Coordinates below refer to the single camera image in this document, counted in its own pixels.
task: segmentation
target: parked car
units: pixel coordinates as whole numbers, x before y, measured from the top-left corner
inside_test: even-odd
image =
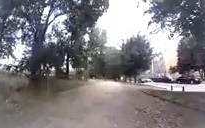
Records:
[[[201,84],[202,80],[200,78],[195,78],[195,77],[181,76],[178,77],[175,80],[175,82],[179,84]]]
[[[153,82],[153,81],[151,79],[143,79],[143,78],[141,79],[141,78],[139,78],[138,82],[139,83],[146,83],[146,82]]]
[[[172,80],[166,76],[164,77],[153,77],[151,78],[153,82],[160,82],[160,83],[172,83]]]

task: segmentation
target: gravel path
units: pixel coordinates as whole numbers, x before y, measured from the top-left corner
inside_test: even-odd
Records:
[[[48,99],[0,102],[0,128],[205,128],[205,113],[153,98],[142,89],[90,81]]]

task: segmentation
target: road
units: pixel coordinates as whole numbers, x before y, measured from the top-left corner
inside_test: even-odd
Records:
[[[49,99],[0,103],[0,128],[205,128],[205,113],[141,92],[148,86],[90,81]]]
[[[186,92],[205,92],[205,81],[202,84],[176,84],[176,83],[157,83],[157,82],[149,82],[145,83],[145,85],[150,85],[154,87],[160,87],[167,90],[171,90],[171,86],[173,87],[173,91],[182,91],[182,87],[184,87]]]

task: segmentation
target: ground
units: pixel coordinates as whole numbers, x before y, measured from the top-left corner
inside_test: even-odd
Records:
[[[0,128],[205,128],[205,113],[145,94],[149,86],[91,80],[47,98],[0,102]]]

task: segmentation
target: green foliage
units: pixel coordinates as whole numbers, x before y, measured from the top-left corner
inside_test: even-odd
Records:
[[[82,64],[86,58],[85,41],[82,39],[108,6],[108,0],[0,0],[0,17],[6,28],[21,32],[21,37],[16,39],[21,39],[28,48],[26,52],[30,54],[25,58],[28,62],[25,67],[28,67],[32,75],[39,75],[44,65],[63,66],[62,61],[68,53],[71,54],[73,66],[79,67],[76,63]],[[63,26],[62,29],[58,29],[56,20],[62,16],[65,17],[62,21]],[[49,33],[50,26],[53,26],[52,33]],[[56,56],[56,59],[60,56],[60,60],[49,62],[48,59],[53,58],[45,53],[45,49],[50,49],[46,50],[46,53],[52,52],[51,55]]]
[[[149,69],[153,50],[145,36],[129,38],[122,45],[122,68],[126,76],[135,76]]]
[[[193,36],[197,42],[196,52],[200,54],[205,72],[205,1],[164,0],[151,1],[146,13],[152,14],[149,25],[156,23],[159,28],[168,29],[171,35]]]
[[[114,47],[107,47],[105,49],[105,77],[116,80],[120,79],[121,74],[121,51]]]

